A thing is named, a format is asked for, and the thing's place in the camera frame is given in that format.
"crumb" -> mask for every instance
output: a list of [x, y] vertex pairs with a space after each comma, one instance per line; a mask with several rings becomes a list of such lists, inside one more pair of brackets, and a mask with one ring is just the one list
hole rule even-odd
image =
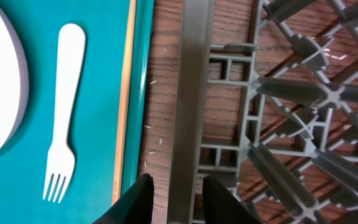
[[342, 59], [345, 59], [347, 57], [347, 55], [342, 55], [338, 58], [338, 60], [342, 60]]
[[345, 130], [348, 130], [350, 127], [351, 127], [350, 124], [345, 124], [342, 128], [345, 129]]

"fork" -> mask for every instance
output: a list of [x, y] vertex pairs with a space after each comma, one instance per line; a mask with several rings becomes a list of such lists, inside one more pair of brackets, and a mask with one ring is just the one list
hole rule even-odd
[[73, 175], [75, 157], [67, 144], [67, 136], [84, 50], [84, 30], [76, 24], [64, 25], [60, 29], [58, 40], [55, 118], [52, 143], [48, 151], [43, 200], [50, 185], [48, 201], [55, 192], [55, 202], [61, 191], [58, 201], [60, 203]]

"gray plastic bar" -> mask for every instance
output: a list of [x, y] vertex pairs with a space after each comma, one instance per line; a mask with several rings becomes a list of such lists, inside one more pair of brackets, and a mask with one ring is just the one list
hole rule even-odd
[[316, 0], [274, 0], [267, 6], [270, 15], [267, 16], [265, 20], [270, 21], [275, 19], [278, 22], [282, 22], [315, 1]]
[[213, 0], [185, 0], [167, 223], [193, 219], [213, 15]]
[[358, 167], [331, 151], [315, 151], [314, 164], [358, 193]]
[[[251, 23], [248, 33], [248, 42], [252, 45], [258, 44], [259, 26], [262, 20], [263, 3], [263, 0], [255, 0], [252, 3]], [[252, 61], [251, 63], [249, 63], [249, 66], [246, 67], [245, 71], [245, 76], [248, 82], [251, 82], [255, 77], [258, 76], [258, 74], [254, 70], [256, 52], [251, 52], [250, 56], [252, 58]], [[260, 95], [255, 98], [255, 105], [253, 111], [254, 115], [250, 116], [250, 101], [253, 96], [254, 95], [252, 94], [252, 90], [250, 87], [242, 89], [237, 127], [237, 140], [239, 141], [239, 146], [241, 150], [239, 151], [237, 158], [236, 176], [239, 176], [241, 164], [247, 159], [247, 153], [250, 150], [249, 143], [259, 143], [260, 127], [262, 125], [262, 116], [265, 106], [265, 96]], [[249, 121], [253, 121], [253, 125], [248, 128]], [[248, 138], [246, 135], [247, 130], [250, 130], [250, 138]]]
[[346, 210], [358, 210], [358, 194], [345, 185], [340, 185], [340, 191], [333, 194], [329, 201], [337, 207], [345, 207]]
[[318, 201], [301, 182], [278, 161], [262, 144], [257, 148], [250, 143], [248, 157], [264, 177], [277, 198], [295, 219], [308, 217], [315, 220]]
[[231, 61], [236, 61], [236, 62], [251, 62], [252, 58], [251, 57], [242, 57], [242, 56], [237, 56], [237, 55], [227, 55], [227, 54], [214, 54], [211, 53], [209, 55], [210, 59], [216, 59], [216, 60], [231, 60]]
[[[332, 7], [338, 18], [343, 20], [343, 10], [346, 10], [345, 4], [341, 0], [327, 0], [327, 3]], [[358, 44], [358, 27], [346, 26], [346, 29], [352, 35], [353, 39]]]
[[259, 77], [256, 92], [283, 98], [311, 108], [339, 108], [342, 101], [358, 103], [358, 86], [337, 83], [310, 83]]
[[226, 45], [213, 44], [211, 45], [211, 50], [226, 52], [253, 52], [258, 50], [258, 46], [249, 43], [229, 43]]

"dish rack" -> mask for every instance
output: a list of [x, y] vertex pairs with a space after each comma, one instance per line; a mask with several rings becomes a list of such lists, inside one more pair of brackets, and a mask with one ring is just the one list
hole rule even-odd
[[[358, 45], [358, 3], [345, 6], [341, 0], [326, 0], [337, 15], [337, 23], [316, 37], [294, 33], [286, 20], [313, 2], [315, 0], [254, 0], [248, 42], [211, 45], [214, 1], [185, 1], [169, 222], [204, 223], [203, 212], [193, 211], [195, 186], [198, 177], [211, 174], [231, 190], [255, 217], [259, 216], [254, 204], [268, 197], [281, 202], [290, 214], [290, 218], [281, 223], [328, 223], [319, 210], [330, 203], [348, 211], [340, 223], [358, 223], [358, 166], [352, 163], [358, 162], [358, 112], [349, 106], [349, 103], [358, 103], [358, 86], [352, 84], [358, 78], [358, 59], [333, 78], [328, 78], [324, 72], [329, 66], [325, 49], [334, 42], [335, 33], [346, 29]], [[267, 16], [262, 18], [263, 11]], [[293, 54], [281, 67], [271, 72], [271, 76], [263, 77], [255, 71], [254, 64], [259, 49], [259, 32], [268, 23], [274, 23], [280, 29], [291, 44]], [[208, 60], [225, 64], [221, 79], [208, 78]], [[245, 79], [230, 79], [233, 62], [246, 65]], [[280, 78], [300, 65], [308, 67], [319, 82]], [[207, 83], [242, 87], [236, 142], [201, 140]], [[273, 101], [286, 120], [261, 137], [266, 98]], [[287, 108], [280, 99], [297, 103], [297, 110]], [[334, 110], [341, 110], [351, 125], [334, 139], [328, 139]], [[274, 138], [295, 138], [295, 144], [291, 148], [272, 147], [269, 142]], [[354, 155], [336, 153], [336, 149], [343, 144], [355, 145]], [[214, 150], [212, 159], [199, 161], [202, 147]], [[236, 152], [235, 166], [222, 162], [222, 150]], [[275, 154], [305, 157], [305, 160], [287, 169]], [[246, 202], [237, 194], [240, 168], [245, 160], [250, 160], [268, 183], [268, 187]], [[340, 182], [319, 198], [314, 197], [302, 183], [302, 172], [313, 164]]]

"green tray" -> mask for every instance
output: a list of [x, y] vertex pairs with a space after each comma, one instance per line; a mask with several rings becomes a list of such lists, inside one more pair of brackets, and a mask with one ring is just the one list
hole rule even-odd
[[[136, 178], [153, 3], [137, 6], [124, 190]], [[24, 120], [0, 150], [0, 223], [91, 223], [111, 206], [129, 0], [0, 0], [0, 7], [22, 42], [30, 80]], [[76, 167], [58, 204], [42, 200], [42, 192], [52, 141], [58, 32], [69, 22], [84, 29], [86, 51], [69, 135]]]

